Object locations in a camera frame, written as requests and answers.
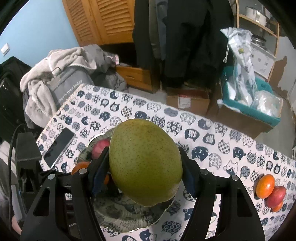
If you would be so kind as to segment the small mandarin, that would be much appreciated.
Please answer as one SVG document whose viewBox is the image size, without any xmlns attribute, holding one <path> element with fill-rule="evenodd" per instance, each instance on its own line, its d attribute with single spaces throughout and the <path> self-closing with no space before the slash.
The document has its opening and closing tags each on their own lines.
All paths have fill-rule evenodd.
<svg viewBox="0 0 296 241">
<path fill-rule="evenodd" d="M 77 163 L 74 168 L 72 169 L 71 175 L 74 175 L 77 171 L 83 168 L 87 168 L 89 166 L 89 162 L 79 162 Z"/>
<path fill-rule="evenodd" d="M 283 201 L 279 203 L 276 207 L 272 208 L 272 212 L 278 212 L 282 209 Z"/>
</svg>

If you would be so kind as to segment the dark red apple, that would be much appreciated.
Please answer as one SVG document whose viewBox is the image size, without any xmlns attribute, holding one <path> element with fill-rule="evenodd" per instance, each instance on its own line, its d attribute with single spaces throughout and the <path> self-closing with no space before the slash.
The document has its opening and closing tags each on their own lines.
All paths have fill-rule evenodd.
<svg viewBox="0 0 296 241">
<path fill-rule="evenodd" d="M 110 140 L 108 138 L 99 140 L 92 148 L 92 159 L 97 159 L 105 149 L 105 147 L 109 147 Z"/>
</svg>

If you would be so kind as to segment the green pear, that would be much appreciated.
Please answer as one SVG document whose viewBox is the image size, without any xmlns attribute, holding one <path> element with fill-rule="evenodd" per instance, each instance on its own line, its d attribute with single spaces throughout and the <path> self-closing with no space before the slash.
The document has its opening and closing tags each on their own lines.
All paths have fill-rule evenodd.
<svg viewBox="0 0 296 241">
<path fill-rule="evenodd" d="M 109 166 L 122 193 L 146 207 L 175 196 L 183 175 L 176 143 L 162 128 L 143 119 L 127 120 L 114 129 Z"/>
</svg>

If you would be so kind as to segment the large orange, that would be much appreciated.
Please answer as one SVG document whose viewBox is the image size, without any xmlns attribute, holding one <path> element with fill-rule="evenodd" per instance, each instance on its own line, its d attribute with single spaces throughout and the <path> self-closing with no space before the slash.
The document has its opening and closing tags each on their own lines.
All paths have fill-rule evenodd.
<svg viewBox="0 0 296 241">
<path fill-rule="evenodd" d="M 260 178 L 256 186 L 256 196 L 260 199 L 266 199 L 273 192 L 275 187 L 275 178 L 271 174 L 264 175 Z"/>
</svg>

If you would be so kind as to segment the orange front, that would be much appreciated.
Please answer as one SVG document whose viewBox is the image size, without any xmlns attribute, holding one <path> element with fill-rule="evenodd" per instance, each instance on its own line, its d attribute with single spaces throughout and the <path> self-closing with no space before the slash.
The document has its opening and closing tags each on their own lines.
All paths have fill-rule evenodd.
<svg viewBox="0 0 296 241">
<path fill-rule="evenodd" d="M 108 182 L 109 182 L 109 175 L 107 174 L 103 183 L 104 183 L 104 185 L 107 185 Z"/>
</svg>

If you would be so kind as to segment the black smartphone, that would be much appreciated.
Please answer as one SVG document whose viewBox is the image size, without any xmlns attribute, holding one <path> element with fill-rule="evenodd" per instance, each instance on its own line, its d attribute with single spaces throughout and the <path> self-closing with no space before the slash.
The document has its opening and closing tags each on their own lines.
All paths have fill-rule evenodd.
<svg viewBox="0 0 296 241">
<path fill-rule="evenodd" d="M 75 134 L 68 128 L 64 128 L 59 136 L 56 137 L 53 144 L 44 155 L 44 161 L 50 168 L 55 166 L 56 162 L 69 147 L 74 137 Z"/>
</svg>

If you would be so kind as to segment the green ceramic bowl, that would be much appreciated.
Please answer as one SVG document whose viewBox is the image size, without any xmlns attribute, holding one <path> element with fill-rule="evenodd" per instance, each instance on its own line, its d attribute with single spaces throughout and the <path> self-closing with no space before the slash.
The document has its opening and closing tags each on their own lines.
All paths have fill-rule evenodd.
<svg viewBox="0 0 296 241">
<path fill-rule="evenodd" d="M 92 159 L 92 148 L 99 141 L 108 138 L 111 140 L 113 129 L 92 133 L 88 138 L 88 143 L 80 147 L 80 154 L 77 162 L 89 162 Z M 97 221 L 105 230 L 122 232 L 134 232 L 140 228 L 148 228 L 155 225 L 162 218 L 165 212 L 172 206 L 175 201 L 171 199 L 160 202 L 154 206 L 142 206 L 118 189 L 112 178 L 110 167 L 107 172 L 109 182 L 103 186 L 102 191 L 96 194 L 93 201 L 94 213 Z"/>
</svg>

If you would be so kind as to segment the pile of grey clothes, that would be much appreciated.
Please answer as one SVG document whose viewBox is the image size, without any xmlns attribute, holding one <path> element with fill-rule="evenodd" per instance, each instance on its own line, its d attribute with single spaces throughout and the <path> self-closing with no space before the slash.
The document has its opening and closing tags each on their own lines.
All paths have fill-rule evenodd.
<svg viewBox="0 0 296 241">
<path fill-rule="evenodd" d="M 45 127 L 81 84 L 126 92 L 127 83 L 115 70 L 118 63 L 117 54 L 98 45 L 50 51 L 20 81 L 27 127 Z"/>
</svg>

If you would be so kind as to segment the teal cardboard box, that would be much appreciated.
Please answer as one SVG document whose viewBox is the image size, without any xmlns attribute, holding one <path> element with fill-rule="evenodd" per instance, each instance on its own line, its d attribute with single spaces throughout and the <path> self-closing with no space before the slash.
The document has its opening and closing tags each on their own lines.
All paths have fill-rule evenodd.
<svg viewBox="0 0 296 241">
<path fill-rule="evenodd" d="M 282 99 L 273 94 L 269 83 L 255 78 L 254 86 L 248 82 L 239 82 L 238 69 L 226 66 L 221 75 L 222 100 L 231 109 L 272 127 L 280 122 Z"/>
</svg>

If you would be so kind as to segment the clear plastic bag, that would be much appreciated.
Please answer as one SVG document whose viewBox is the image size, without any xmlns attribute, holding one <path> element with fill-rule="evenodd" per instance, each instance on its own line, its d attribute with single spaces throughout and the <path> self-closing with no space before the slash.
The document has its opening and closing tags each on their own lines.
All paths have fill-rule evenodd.
<svg viewBox="0 0 296 241">
<path fill-rule="evenodd" d="M 255 93 L 251 107 L 274 118 L 280 118 L 283 99 L 266 90 L 259 90 Z"/>
</svg>

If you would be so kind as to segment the white rice bag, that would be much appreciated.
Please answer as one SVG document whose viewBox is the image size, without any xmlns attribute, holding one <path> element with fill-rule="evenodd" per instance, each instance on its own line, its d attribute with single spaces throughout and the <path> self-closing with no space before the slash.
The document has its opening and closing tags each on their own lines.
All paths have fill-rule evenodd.
<svg viewBox="0 0 296 241">
<path fill-rule="evenodd" d="M 251 61 L 251 36 L 249 30 L 225 28 L 220 32 L 227 38 L 226 55 L 232 52 L 234 58 L 233 72 L 226 81 L 229 98 L 246 106 L 251 106 L 257 84 Z"/>
</svg>

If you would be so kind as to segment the black hanging coat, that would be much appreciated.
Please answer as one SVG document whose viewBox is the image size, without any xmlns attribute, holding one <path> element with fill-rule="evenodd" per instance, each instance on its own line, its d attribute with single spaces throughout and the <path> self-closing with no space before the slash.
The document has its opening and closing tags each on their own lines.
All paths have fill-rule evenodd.
<svg viewBox="0 0 296 241">
<path fill-rule="evenodd" d="M 159 69 L 166 87 L 212 88 L 225 66 L 221 30 L 233 26 L 229 1 L 135 1 L 137 65 Z"/>
</svg>

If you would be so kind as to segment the steel pot with lid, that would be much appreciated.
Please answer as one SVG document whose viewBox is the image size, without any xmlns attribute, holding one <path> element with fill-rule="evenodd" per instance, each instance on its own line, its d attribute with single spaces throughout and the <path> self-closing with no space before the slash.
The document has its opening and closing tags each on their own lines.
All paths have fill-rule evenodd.
<svg viewBox="0 0 296 241">
<path fill-rule="evenodd" d="M 255 45 L 258 45 L 262 48 L 266 47 L 266 39 L 263 37 L 260 37 L 259 35 L 252 35 L 251 36 L 251 42 L 254 43 Z"/>
</svg>

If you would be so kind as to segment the wooden shelf rack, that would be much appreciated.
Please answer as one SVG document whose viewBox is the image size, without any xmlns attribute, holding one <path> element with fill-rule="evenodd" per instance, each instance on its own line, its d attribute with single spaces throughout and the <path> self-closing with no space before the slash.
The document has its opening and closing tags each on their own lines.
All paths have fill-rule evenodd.
<svg viewBox="0 0 296 241">
<path fill-rule="evenodd" d="M 273 16 L 263 5 L 263 3 L 261 3 L 260 1 L 230 1 L 230 4 L 236 21 L 235 26 L 238 28 L 247 29 L 253 34 L 259 35 L 260 37 L 266 39 L 266 47 L 263 49 L 268 50 L 276 57 L 278 53 L 278 44 L 280 40 L 280 25 L 273 18 Z M 245 15 L 245 8 L 247 6 L 257 9 L 266 16 L 267 21 L 265 26 L 249 19 Z M 274 65 L 272 67 L 268 79 L 265 79 L 257 73 L 256 74 L 263 78 L 266 82 L 269 82 L 274 70 Z"/>
</svg>

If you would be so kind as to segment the white cooking pot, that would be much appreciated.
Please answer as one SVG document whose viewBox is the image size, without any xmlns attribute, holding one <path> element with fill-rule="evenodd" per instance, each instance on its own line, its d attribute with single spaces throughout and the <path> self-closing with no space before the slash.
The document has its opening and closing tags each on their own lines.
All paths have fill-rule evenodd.
<svg viewBox="0 0 296 241">
<path fill-rule="evenodd" d="M 247 6 L 245 8 L 245 15 L 249 19 L 251 19 L 251 20 L 253 20 L 253 21 L 255 21 L 255 22 L 257 22 L 257 23 L 259 23 L 261 25 L 264 25 L 264 26 L 266 25 L 266 21 L 267 21 L 266 16 L 264 14 L 262 14 L 260 11 L 258 11 L 257 9 L 254 9 L 254 8 L 251 8 L 251 7 Z"/>
</svg>

